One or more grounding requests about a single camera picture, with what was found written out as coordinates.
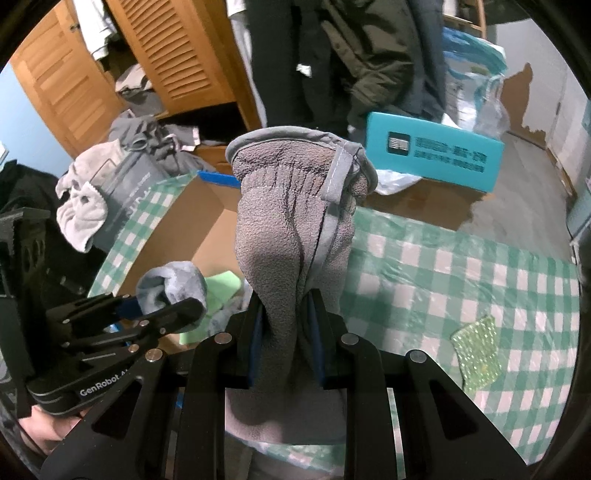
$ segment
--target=teal box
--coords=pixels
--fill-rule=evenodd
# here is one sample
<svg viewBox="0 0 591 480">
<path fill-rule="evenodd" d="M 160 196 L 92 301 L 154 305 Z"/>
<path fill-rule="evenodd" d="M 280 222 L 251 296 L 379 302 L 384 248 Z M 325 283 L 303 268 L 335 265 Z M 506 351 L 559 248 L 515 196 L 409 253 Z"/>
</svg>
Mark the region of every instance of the teal box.
<svg viewBox="0 0 591 480">
<path fill-rule="evenodd" d="M 378 170 L 492 192 L 505 144 L 427 120 L 390 113 L 369 114 L 365 151 Z"/>
</svg>

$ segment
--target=white wall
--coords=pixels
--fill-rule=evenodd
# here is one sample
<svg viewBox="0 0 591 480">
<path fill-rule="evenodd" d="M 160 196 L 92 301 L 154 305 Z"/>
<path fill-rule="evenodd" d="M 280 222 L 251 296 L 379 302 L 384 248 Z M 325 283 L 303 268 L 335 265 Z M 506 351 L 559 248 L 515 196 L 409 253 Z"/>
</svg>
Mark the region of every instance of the white wall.
<svg viewBox="0 0 591 480">
<path fill-rule="evenodd" d="M 18 83 L 10 64 L 0 72 L 0 142 L 18 160 L 37 170 L 61 177 L 72 159 L 47 128 Z"/>
<path fill-rule="evenodd" d="M 531 19 L 497 25 L 496 43 L 505 49 L 507 77 L 523 71 L 526 63 L 531 65 L 530 102 L 522 126 L 549 135 L 567 74 L 562 55 Z"/>
<path fill-rule="evenodd" d="M 587 95 L 568 69 L 564 95 L 548 148 L 563 166 L 577 190 L 591 167 L 591 138 L 582 121 Z"/>
</svg>

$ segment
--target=blue plastic bag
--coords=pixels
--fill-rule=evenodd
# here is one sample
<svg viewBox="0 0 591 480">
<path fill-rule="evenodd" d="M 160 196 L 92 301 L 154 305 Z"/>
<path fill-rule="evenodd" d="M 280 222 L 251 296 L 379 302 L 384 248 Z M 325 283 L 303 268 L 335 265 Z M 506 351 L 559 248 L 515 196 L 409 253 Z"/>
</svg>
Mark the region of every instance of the blue plastic bag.
<svg viewBox="0 0 591 480">
<path fill-rule="evenodd" d="M 462 130 L 472 132 L 491 82 L 498 83 L 505 76 L 505 52 L 486 40 L 446 27 L 443 54 L 447 63 L 446 113 Z"/>
</svg>

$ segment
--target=green cloth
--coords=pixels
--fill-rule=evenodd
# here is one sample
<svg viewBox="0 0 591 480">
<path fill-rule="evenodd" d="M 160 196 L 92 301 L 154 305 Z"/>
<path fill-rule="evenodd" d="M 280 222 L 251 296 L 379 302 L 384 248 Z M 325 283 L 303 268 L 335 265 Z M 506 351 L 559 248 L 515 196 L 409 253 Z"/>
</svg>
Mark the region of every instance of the green cloth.
<svg viewBox="0 0 591 480">
<path fill-rule="evenodd" d="M 158 183 L 109 252 L 89 296 L 117 293 L 139 252 L 193 176 Z M 379 349 L 426 351 L 456 383 L 449 338 L 495 318 L 501 374 L 469 396 L 526 463 L 542 458 L 562 415 L 579 342 L 575 265 L 422 222 L 358 208 L 340 312 L 349 331 Z M 400 427 L 391 397 L 398 477 Z M 344 446 L 271 445 L 257 450 L 303 468 L 342 475 Z"/>
<path fill-rule="evenodd" d="M 493 383 L 501 374 L 495 318 L 487 315 L 452 335 L 464 379 L 464 391 L 475 393 Z"/>
<path fill-rule="evenodd" d="M 242 281 L 233 272 L 227 271 L 206 277 L 207 313 L 195 330 L 181 333 L 178 342 L 181 345 L 201 342 L 207 338 L 207 327 L 214 313 L 221 309 L 242 287 Z"/>
</svg>

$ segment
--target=human hand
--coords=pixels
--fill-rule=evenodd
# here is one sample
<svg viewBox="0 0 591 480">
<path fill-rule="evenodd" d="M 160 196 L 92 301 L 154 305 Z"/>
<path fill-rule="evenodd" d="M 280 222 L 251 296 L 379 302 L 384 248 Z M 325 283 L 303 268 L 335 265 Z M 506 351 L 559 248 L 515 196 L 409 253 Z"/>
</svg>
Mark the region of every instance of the human hand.
<svg viewBox="0 0 591 480">
<path fill-rule="evenodd" d="M 31 416 L 20 419 L 18 422 L 37 447 L 49 455 L 81 419 L 81 417 L 58 419 L 44 412 L 39 405 L 34 405 L 31 409 Z M 22 434 L 21 436 L 30 449 L 36 450 L 35 445 L 31 445 L 31 441 L 26 435 Z"/>
</svg>

